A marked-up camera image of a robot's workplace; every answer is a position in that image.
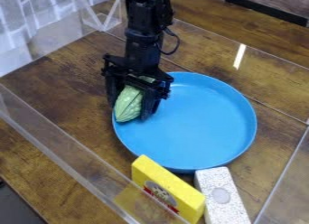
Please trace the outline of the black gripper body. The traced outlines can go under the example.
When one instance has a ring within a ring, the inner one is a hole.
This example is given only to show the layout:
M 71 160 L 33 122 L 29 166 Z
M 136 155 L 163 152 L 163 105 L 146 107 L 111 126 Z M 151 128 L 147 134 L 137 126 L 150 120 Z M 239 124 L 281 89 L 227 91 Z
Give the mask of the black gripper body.
M 163 72 L 156 65 L 139 67 L 132 64 L 124 57 L 105 54 L 104 67 L 101 68 L 101 75 L 120 77 L 123 84 L 142 89 L 150 87 L 168 87 L 174 78 Z

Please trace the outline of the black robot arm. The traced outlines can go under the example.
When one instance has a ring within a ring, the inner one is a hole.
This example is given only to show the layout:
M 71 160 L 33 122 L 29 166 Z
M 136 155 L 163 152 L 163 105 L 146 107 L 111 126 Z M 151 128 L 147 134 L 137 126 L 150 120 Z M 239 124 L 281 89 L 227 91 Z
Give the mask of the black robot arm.
M 128 24 L 123 56 L 107 54 L 101 74 L 105 95 L 119 123 L 147 119 L 167 98 L 174 78 L 159 69 L 163 38 L 171 34 L 170 0 L 125 0 Z

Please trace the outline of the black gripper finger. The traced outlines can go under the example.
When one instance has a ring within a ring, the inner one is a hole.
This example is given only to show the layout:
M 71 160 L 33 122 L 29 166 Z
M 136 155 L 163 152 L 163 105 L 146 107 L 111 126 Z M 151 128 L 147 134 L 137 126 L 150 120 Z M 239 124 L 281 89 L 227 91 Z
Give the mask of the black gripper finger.
M 168 92 L 168 87 L 146 86 L 142 88 L 142 120 L 146 120 L 155 113 L 160 100 L 167 99 Z
M 105 76 L 105 96 L 109 106 L 116 103 L 120 91 L 124 89 L 123 80 L 120 77 L 107 75 Z

